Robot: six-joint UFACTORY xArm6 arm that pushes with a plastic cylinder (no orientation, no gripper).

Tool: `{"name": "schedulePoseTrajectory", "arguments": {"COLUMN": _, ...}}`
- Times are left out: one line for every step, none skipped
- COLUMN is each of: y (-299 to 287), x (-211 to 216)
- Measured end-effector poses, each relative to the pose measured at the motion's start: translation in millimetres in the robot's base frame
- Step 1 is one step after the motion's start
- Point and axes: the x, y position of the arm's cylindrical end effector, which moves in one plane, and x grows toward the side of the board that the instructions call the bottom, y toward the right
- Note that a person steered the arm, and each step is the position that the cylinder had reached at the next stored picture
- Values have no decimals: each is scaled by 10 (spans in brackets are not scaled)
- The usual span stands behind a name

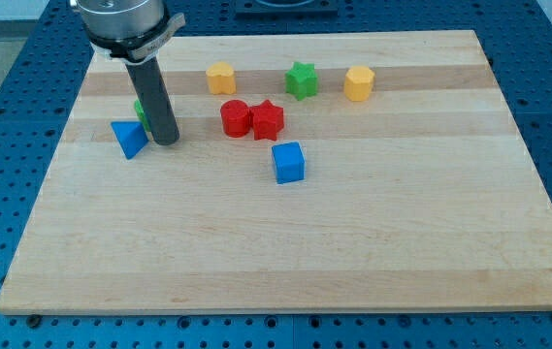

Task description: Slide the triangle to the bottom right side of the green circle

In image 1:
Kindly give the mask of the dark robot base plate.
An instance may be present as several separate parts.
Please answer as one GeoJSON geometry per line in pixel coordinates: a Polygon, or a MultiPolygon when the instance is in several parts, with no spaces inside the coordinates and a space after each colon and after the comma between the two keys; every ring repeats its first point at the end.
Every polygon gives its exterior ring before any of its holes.
{"type": "Polygon", "coordinates": [[[234,0],[236,16],[335,15],[339,0],[234,0]]]}

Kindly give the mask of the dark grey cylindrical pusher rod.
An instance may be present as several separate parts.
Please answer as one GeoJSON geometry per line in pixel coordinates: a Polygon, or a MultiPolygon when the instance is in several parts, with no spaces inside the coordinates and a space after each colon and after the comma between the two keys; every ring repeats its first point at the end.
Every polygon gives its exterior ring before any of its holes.
{"type": "Polygon", "coordinates": [[[140,65],[126,66],[154,141],[171,145],[179,139],[179,127],[155,57],[140,65]]]}

